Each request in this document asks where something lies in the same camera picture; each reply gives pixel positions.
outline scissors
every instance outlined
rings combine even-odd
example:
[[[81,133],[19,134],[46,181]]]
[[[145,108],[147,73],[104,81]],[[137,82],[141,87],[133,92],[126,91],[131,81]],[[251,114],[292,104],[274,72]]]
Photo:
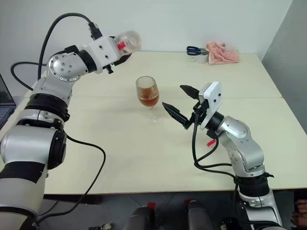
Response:
[[[200,55],[200,54],[207,55],[208,53],[209,52],[204,48],[198,48],[198,47],[195,47],[195,46],[188,46],[187,47],[187,55],[190,55],[190,56],[197,56],[197,55]]]

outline amber liquid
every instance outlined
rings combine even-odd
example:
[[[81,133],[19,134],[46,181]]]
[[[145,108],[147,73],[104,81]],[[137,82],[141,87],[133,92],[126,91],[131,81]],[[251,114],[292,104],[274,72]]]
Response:
[[[140,102],[148,107],[153,107],[158,103],[159,91],[154,87],[151,88],[139,88],[138,98]]]
[[[151,99],[151,100],[143,100],[141,98],[139,98],[140,102],[148,107],[153,107],[158,103],[159,100],[159,95],[157,95],[155,98]]]

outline white table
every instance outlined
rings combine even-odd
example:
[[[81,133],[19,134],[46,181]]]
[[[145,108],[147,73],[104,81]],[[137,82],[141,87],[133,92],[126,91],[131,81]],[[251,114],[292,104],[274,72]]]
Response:
[[[164,65],[159,62],[170,57],[172,62],[166,61]],[[174,70],[176,62],[177,69],[190,76],[184,77],[183,73],[179,76],[177,69]],[[148,66],[147,73],[143,72],[142,65]],[[177,80],[172,72],[177,73]],[[150,119],[149,109],[138,101],[134,89],[135,79],[144,74],[157,79],[161,93],[153,110],[156,123]],[[189,84],[200,88],[210,81],[223,84],[224,100],[219,112],[248,124],[253,138],[262,147],[266,170],[275,176],[269,179],[270,187],[306,188],[307,183],[299,178],[307,173],[307,136],[255,55],[241,55],[238,64],[207,66],[187,63],[181,53],[140,53],[126,65],[119,66],[113,75],[91,74],[75,85],[69,106],[71,118],[65,130],[73,138],[101,146],[107,154],[105,168],[90,193],[233,190],[232,178],[203,172],[193,166],[192,128],[186,131],[162,107],[165,101],[189,117],[196,101],[178,86]],[[198,131],[196,150],[199,155],[209,150],[206,146],[209,140],[205,132]],[[49,171],[45,193],[84,193],[101,160],[99,150],[68,141],[65,162]],[[229,162],[222,146],[204,164],[217,162]],[[232,172],[231,167],[221,169]]]

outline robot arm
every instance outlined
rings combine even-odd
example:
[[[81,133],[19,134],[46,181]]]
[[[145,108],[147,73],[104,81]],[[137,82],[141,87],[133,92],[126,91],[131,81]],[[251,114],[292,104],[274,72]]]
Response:
[[[200,129],[209,130],[207,133],[209,136],[210,133],[218,136],[227,150],[240,189],[242,209],[246,211],[249,221],[273,221],[282,225],[273,192],[268,186],[267,177],[271,175],[265,172],[261,147],[251,137],[246,124],[217,112],[222,102],[221,84],[213,82],[201,91],[186,85],[180,87],[190,97],[198,100],[190,120],[172,105],[163,103],[164,108],[185,129],[195,121],[197,113]]]
[[[117,37],[99,37],[79,51],[71,46],[53,55],[47,63],[47,76],[41,78],[15,126],[0,146],[5,163],[0,172],[0,230],[27,229],[37,219],[47,171],[65,157],[64,124],[74,83],[82,75],[128,59],[141,48],[134,31]]]

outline laptop screen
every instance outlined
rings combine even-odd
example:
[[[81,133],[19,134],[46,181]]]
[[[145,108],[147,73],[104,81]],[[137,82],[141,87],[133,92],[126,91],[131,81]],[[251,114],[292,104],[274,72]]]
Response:
[[[0,105],[14,105],[15,102],[0,74]]]

